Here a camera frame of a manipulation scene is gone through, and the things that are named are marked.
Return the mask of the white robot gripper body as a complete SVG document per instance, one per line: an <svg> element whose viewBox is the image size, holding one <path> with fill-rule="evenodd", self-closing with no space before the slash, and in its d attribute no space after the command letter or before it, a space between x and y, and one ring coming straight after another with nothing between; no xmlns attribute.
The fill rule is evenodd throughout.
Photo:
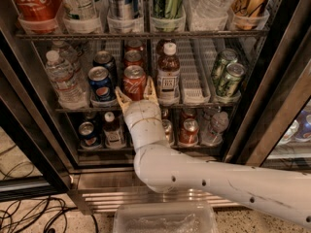
<svg viewBox="0 0 311 233"><path fill-rule="evenodd" d="M123 112L123 117L135 150L151 144L169 146L162 126L161 110L155 102L131 102Z"/></svg>

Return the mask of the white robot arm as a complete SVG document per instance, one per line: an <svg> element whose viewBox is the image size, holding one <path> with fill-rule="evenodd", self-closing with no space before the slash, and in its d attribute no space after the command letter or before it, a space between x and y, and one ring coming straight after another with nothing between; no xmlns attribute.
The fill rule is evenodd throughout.
<svg viewBox="0 0 311 233"><path fill-rule="evenodd" d="M173 150L162 127L152 79L147 79L139 101L131 100L119 88L116 96L135 150L135 173L151 190L204 190L311 229L310 174L204 161Z"/></svg>

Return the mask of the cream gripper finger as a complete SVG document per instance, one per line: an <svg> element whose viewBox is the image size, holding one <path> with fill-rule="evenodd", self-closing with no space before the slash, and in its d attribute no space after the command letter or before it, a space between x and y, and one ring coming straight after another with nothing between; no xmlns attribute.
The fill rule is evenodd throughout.
<svg viewBox="0 0 311 233"><path fill-rule="evenodd" d="M151 77L147 77L147 82L146 82L146 86L144 89L143 97L145 100L149 100L149 101L154 102L155 104L158 104L154 81Z"/></svg>
<svg viewBox="0 0 311 233"><path fill-rule="evenodd" d="M126 96L118 86L115 89L115 93L121 110L125 113L131 105L132 100Z"/></svg>

